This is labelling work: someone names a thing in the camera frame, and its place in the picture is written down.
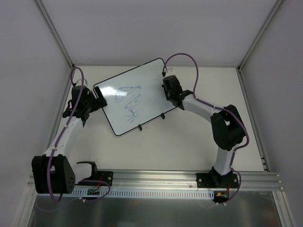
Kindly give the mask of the white whiteboard black frame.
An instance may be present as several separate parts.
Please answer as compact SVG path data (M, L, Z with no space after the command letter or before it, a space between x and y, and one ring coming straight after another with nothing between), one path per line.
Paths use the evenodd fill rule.
M157 58L93 86L107 102L103 112L116 136L174 109L162 87L163 66L164 60Z

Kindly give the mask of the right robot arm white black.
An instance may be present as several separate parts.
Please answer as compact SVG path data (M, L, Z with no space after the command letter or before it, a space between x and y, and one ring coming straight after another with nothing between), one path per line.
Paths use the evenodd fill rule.
M165 96L175 107L189 111L210 122L213 139L218 146L217 157L212 169L201 179L199 186L223 188L233 175L232 163L235 151L240 147L247 131L233 105L216 106L195 96L190 90L183 90L176 76L163 79Z

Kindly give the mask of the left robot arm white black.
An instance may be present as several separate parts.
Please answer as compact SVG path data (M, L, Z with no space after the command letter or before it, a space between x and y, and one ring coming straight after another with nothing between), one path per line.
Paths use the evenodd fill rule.
M70 194L74 186L85 181L95 184L98 179L97 165L93 161L80 161L74 166L69 156L79 132L84 128L90 113L107 105L99 88L75 86L71 100L62 114L62 121L53 142L41 156L32 159L32 171L38 194Z

